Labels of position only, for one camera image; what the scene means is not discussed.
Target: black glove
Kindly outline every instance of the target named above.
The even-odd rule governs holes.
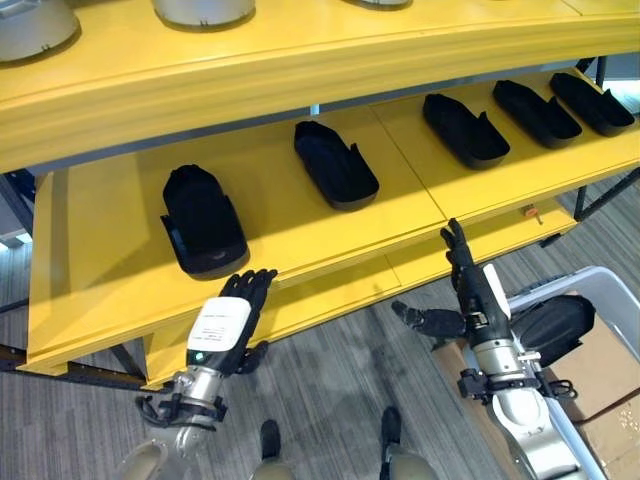
[[[259,360],[266,353],[267,343],[261,342],[255,349],[247,349],[249,339],[258,325],[260,311],[267,299],[267,291],[276,270],[260,270],[257,273],[248,270],[242,276],[234,274],[220,291],[221,297],[244,298],[251,305],[251,313],[240,338],[231,350],[202,355],[202,352],[187,351],[188,365],[203,365],[229,376],[234,373],[250,373],[258,366]]]
[[[510,339],[509,319],[500,308],[484,272],[474,263],[462,227],[452,218],[449,228],[451,231],[440,230],[440,235],[449,247],[446,256],[451,263],[451,283],[466,320],[470,346],[488,340]]]

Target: silver metal joint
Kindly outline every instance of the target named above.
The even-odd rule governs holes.
[[[182,395],[189,399],[212,404],[224,380],[217,370],[207,367],[190,366],[187,373],[181,374]]]
[[[478,366],[487,376],[524,373],[524,364],[511,340],[490,340],[473,347]]]

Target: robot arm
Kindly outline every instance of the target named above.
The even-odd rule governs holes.
[[[174,376],[174,391],[158,410],[151,397],[138,397],[142,418],[151,425],[149,438],[123,461],[121,480],[178,480],[184,477],[198,446],[215,431],[227,411],[218,396],[223,380],[250,373],[266,353],[263,342],[247,343],[255,331],[275,270],[233,275],[208,300],[187,342],[187,371]]]
[[[551,423],[547,404],[538,389],[544,378],[537,352],[522,352],[509,326],[511,312],[492,265],[475,264],[460,224],[452,219],[443,229],[452,265],[451,281],[462,314],[417,310],[394,302],[393,310],[414,330],[437,337],[464,337],[479,370],[461,372],[463,397],[487,405],[503,431],[514,461],[529,478],[586,479],[580,464]]]

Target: cable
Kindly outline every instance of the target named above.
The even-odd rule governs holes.
[[[214,427],[213,425],[205,425],[203,423],[197,422],[176,422],[175,420],[180,410],[179,403],[177,403],[178,408],[171,411],[170,416],[161,417],[158,415],[155,408],[153,408],[153,405],[151,405],[152,399],[153,397],[151,397],[150,395],[146,397],[136,397],[135,399],[136,407],[140,411],[142,420],[144,420],[149,425],[153,425],[154,427],[159,428],[194,427],[200,428],[202,430],[207,430],[209,432],[216,431],[216,427]]]

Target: black padded object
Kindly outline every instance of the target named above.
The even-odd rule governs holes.
[[[357,210],[373,201],[380,184],[354,143],[347,148],[334,130],[300,122],[294,138],[302,159],[326,201],[337,210]]]
[[[427,95],[422,113],[431,128],[469,168],[494,167],[511,149],[486,112],[476,118],[464,104],[453,98]]]
[[[540,365],[546,367],[582,344],[595,313],[586,298],[560,295],[514,314],[511,330],[526,350],[540,352]]]
[[[197,280],[220,278],[242,267],[249,249],[236,212],[216,178],[197,165],[171,172],[162,216],[182,270]]]
[[[580,125],[556,97],[546,102],[529,87],[510,80],[496,82],[493,96],[529,135],[547,148],[566,147],[582,133]]]
[[[600,93],[592,84],[568,73],[551,77],[551,88],[591,128],[614,137],[634,122],[633,115],[611,94]]]

